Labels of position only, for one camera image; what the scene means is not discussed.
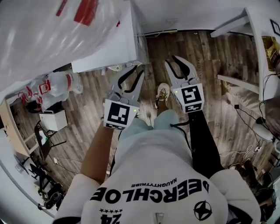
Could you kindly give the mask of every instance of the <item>white box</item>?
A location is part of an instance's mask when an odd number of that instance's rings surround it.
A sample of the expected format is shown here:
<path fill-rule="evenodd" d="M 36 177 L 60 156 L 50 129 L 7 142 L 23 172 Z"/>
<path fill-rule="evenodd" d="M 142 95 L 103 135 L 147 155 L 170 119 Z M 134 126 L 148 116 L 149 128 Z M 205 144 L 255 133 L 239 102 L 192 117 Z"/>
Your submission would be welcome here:
<path fill-rule="evenodd" d="M 42 125 L 52 131 L 59 131 L 67 126 L 65 111 L 59 111 L 55 114 L 39 114 Z"/>

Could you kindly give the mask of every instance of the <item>electrical outlet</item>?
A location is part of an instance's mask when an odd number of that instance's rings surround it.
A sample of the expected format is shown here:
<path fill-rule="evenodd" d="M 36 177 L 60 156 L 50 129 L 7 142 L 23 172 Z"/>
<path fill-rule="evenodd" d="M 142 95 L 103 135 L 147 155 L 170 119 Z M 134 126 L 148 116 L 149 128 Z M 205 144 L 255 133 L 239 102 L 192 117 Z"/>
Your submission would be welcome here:
<path fill-rule="evenodd" d="M 262 149 L 262 147 L 256 147 L 256 148 L 255 148 L 255 152 L 260 152 L 261 149 Z"/>

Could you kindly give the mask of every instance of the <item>number 24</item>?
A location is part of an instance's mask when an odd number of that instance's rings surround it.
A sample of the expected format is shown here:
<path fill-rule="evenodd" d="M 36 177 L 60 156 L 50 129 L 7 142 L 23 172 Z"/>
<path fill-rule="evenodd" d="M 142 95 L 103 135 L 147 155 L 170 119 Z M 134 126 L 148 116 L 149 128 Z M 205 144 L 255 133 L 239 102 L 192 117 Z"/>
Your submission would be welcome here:
<path fill-rule="evenodd" d="M 101 219 L 101 224 L 111 224 L 112 219 L 114 219 L 112 224 L 119 224 L 119 222 L 117 222 L 117 221 L 119 220 L 121 215 L 122 214 L 113 215 L 113 218 L 112 217 L 108 217 L 107 215 L 102 215 L 101 218 L 100 218 Z"/>

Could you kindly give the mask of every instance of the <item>plastic bag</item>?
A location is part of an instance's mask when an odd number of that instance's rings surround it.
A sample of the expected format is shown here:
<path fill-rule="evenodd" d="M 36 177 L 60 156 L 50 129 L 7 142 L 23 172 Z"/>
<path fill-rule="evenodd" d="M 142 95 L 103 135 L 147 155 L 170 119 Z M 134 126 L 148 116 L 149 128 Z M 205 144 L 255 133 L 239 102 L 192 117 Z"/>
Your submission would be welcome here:
<path fill-rule="evenodd" d="M 93 54 L 123 0 L 0 1 L 0 91 Z"/>
<path fill-rule="evenodd" d="M 66 101 L 68 97 L 69 97 L 68 91 L 65 92 L 64 94 L 56 96 L 56 97 L 51 95 L 50 93 L 43 94 L 42 103 L 41 103 L 42 111 L 45 111 L 50 106 L 54 105 L 55 103 L 57 103 L 59 101 Z"/>
<path fill-rule="evenodd" d="M 53 96 L 60 96 L 67 91 L 74 91 L 78 94 L 83 92 L 81 77 L 78 73 L 55 72 L 48 75 L 49 93 Z"/>

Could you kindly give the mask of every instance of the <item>white desk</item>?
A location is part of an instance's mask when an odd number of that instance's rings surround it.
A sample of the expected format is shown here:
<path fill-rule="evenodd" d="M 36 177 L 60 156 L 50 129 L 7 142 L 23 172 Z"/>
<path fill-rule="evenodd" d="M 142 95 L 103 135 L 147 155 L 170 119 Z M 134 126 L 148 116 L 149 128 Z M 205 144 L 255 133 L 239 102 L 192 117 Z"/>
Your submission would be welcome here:
<path fill-rule="evenodd" d="M 23 138 L 21 137 L 21 134 L 18 131 L 18 127 L 14 121 L 10 106 L 8 105 L 8 103 L 5 99 L 3 100 L 2 104 L 0 105 L 0 116 L 1 116 L 1 119 L 4 124 L 4 129 L 6 130 L 14 149 L 18 153 L 29 157 L 30 154 L 39 146 L 37 143 L 31 149 L 28 149 L 28 147 L 26 145 L 26 142 L 28 140 L 30 140 L 32 137 L 34 137 L 35 134 L 33 133 L 27 139 L 23 140 Z"/>
<path fill-rule="evenodd" d="M 263 93 L 263 81 L 266 81 L 266 76 L 269 74 L 274 74 L 275 72 L 271 72 L 268 70 L 268 64 L 266 59 L 266 51 L 263 44 L 262 36 L 274 36 L 277 42 L 280 43 L 280 36 L 274 33 L 269 15 L 263 15 L 260 12 L 255 11 L 252 8 L 246 7 L 247 15 L 237 19 L 231 23 L 226 24 L 225 26 L 215 30 L 211 33 L 211 37 L 217 37 L 219 35 L 225 34 L 234 28 L 245 25 L 246 23 L 250 23 L 255 44 L 257 48 L 258 54 L 258 64 L 259 64 L 259 85 L 248 83 L 239 79 L 234 79 L 232 77 L 218 75 L 219 80 L 223 80 L 240 87 L 251 90 L 257 94 L 259 94 L 259 100 L 268 100 L 277 95 L 280 95 L 280 79 L 276 76 L 270 76 L 267 83 L 266 88 Z"/>

